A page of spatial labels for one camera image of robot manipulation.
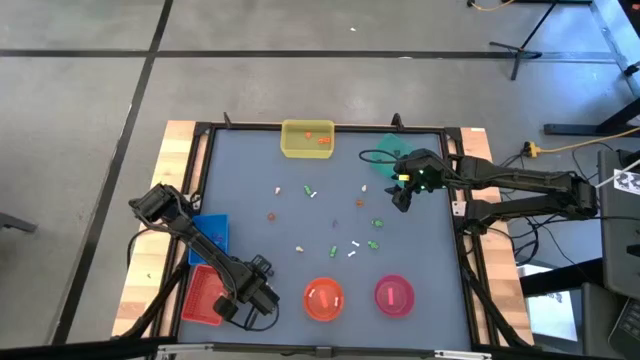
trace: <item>yellow container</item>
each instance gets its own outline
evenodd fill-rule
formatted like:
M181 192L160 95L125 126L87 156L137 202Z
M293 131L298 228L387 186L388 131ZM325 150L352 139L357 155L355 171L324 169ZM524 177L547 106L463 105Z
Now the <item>yellow container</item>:
M334 144L334 125L331 120L282 122L280 149L288 158L328 159L333 154Z

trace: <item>blue bin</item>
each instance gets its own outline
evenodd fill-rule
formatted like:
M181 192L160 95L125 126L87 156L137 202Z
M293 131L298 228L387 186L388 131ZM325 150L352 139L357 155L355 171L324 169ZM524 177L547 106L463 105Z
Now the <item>blue bin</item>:
M202 232L212 243L217 245L225 254L229 253L229 215L197 215L193 217L193 224ZM189 265L201 265L206 262L189 249Z

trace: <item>pink bowl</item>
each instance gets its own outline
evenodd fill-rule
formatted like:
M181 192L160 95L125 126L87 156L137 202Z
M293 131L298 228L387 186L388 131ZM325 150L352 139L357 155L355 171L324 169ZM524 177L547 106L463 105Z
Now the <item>pink bowl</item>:
M413 287L400 275L387 275L378 281L374 292L380 311L392 318L407 316L413 309Z

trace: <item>tripod stand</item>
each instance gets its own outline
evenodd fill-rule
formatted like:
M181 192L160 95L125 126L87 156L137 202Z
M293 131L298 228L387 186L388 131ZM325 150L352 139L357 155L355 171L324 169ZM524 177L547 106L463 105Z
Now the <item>tripod stand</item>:
M505 48L507 50L514 50L516 52L516 54L515 54L515 63L513 64L513 71L511 72L511 80L512 81L515 80L516 77L518 76L518 69L520 68L520 61L522 61L523 59L537 59L537 58L542 56L542 53L539 52L539 51L529 51L529 50L526 50L525 48L529 44L529 41L531 41L533 36L536 34L536 32L538 31L538 29L540 28L542 23L544 23L544 21L547 19L549 14L551 14L551 11L553 11L553 8L555 8L556 5L558 5L558 2L559 2L559 0L555 0L551 4L551 6L547 10L547 12L542 17L542 19L540 19L540 21L538 21L538 24L536 25L536 27L533 28L533 31L531 31L529 36L527 36L527 39L524 41L522 46L515 47L515 46L511 46L511 45L507 45L507 44L497 43L495 41L492 41L492 42L489 43L489 45Z

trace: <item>green toy piece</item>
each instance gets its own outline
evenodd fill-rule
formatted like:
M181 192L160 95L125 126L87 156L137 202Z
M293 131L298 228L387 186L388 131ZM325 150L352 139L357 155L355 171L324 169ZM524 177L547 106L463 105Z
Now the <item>green toy piece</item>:
M375 227L383 227L384 226L384 222L380 219L373 219L371 220L371 225L375 226Z

